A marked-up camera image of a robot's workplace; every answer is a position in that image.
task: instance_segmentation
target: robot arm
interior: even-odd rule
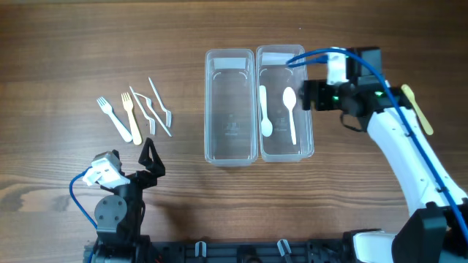
[[[452,194],[456,204],[462,205],[463,198],[467,198],[467,194],[455,184],[441,165],[419,127],[415,112],[406,107],[400,109],[412,126],[412,130],[419,139],[424,151],[444,180],[445,186]],[[417,209],[426,208],[426,204],[429,202],[434,202],[438,207],[449,206],[418,149],[407,136],[408,132],[401,124],[400,117],[396,114],[394,108],[387,108],[380,113],[373,113],[367,132],[379,145],[395,176],[398,178],[407,201],[409,216]]]
[[[353,48],[345,53],[362,58],[382,76],[379,48]],[[308,63],[301,62],[292,67],[304,64]],[[387,83],[392,101],[383,92],[382,81],[377,79],[375,72],[344,54],[330,52],[327,65],[327,80],[304,82],[299,93],[303,109],[310,110],[313,102],[317,111],[341,110],[342,123],[343,115],[356,117],[360,129],[343,125],[356,132],[368,132],[379,145],[399,180],[410,215],[397,235],[380,230],[346,232],[344,240],[352,244],[351,262],[439,262],[439,259],[445,262],[451,256],[451,262],[465,262],[468,259],[467,242],[460,224],[465,224],[463,219],[468,218],[467,194],[453,182],[423,136],[408,98],[400,88],[391,88]],[[395,103],[414,136],[407,130]],[[436,181],[434,171],[429,169],[414,138],[442,182]],[[447,193],[455,204],[446,198]]]

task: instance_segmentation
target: wooden table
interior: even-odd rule
[[[68,192],[101,152],[134,172],[141,147],[125,143],[99,109],[121,106],[129,84],[158,85],[173,138],[151,137],[167,174],[145,191],[152,240],[305,240],[408,219],[404,196],[367,134],[338,112],[313,113],[315,154],[301,163],[259,158],[238,169],[204,159],[205,53],[301,44],[382,48],[386,77],[408,83],[434,127],[429,141],[468,187],[467,3],[457,1],[159,1],[0,6],[0,261],[80,262],[96,233]],[[324,77],[324,66],[309,77]],[[143,137],[147,121],[135,109]],[[91,214],[108,193],[78,181]]]

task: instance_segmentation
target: container compartment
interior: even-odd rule
[[[301,101],[297,97],[297,91],[303,81],[307,80],[307,68],[300,66],[290,69],[285,65],[287,60],[302,53],[304,49],[300,45],[267,45],[257,49],[258,125],[264,161],[300,161],[312,156],[314,152],[311,112],[302,110]],[[263,136],[261,130],[261,85],[266,87],[267,115],[273,125],[273,132],[269,137]],[[291,137],[289,110],[283,103],[286,87],[291,87],[296,93],[296,104],[292,110],[296,145]]]
[[[205,159],[246,166],[258,157],[254,53],[209,50],[205,60]]]

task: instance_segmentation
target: plastic spoon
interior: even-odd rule
[[[290,111],[290,125],[291,125],[291,139],[293,140],[292,143],[295,145],[295,127],[294,127],[294,117],[293,117],[293,109],[295,106],[295,93],[293,88],[287,87],[283,93],[283,103],[284,106]]]
[[[271,121],[268,120],[268,115],[266,112],[266,87],[264,85],[260,86],[260,106],[262,107],[262,122],[260,127],[262,128],[262,134],[265,137],[269,137],[273,132],[273,125]]]

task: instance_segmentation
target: black clamp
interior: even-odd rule
[[[198,263],[206,262],[206,243],[198,241],[195,244],[195,257],[198,258]]]
[[[277,245],[278,245],[279,254],[284,259],[284,262],[293,263],[293,260],[291,259],[291,247],[290,247],[290,244],[287,242],[287,240],[282,239],[278,241]]]
[[[149,156],[149,150],[151,149],[151,155],[153,159]],[[156,148],[154,147],[153,140],[146,138],[145,145],[141,150],[140,158],[138,159],[138,164],[143,165],[153,176],[161,177],[166,174],[166,167],[159,158]]]

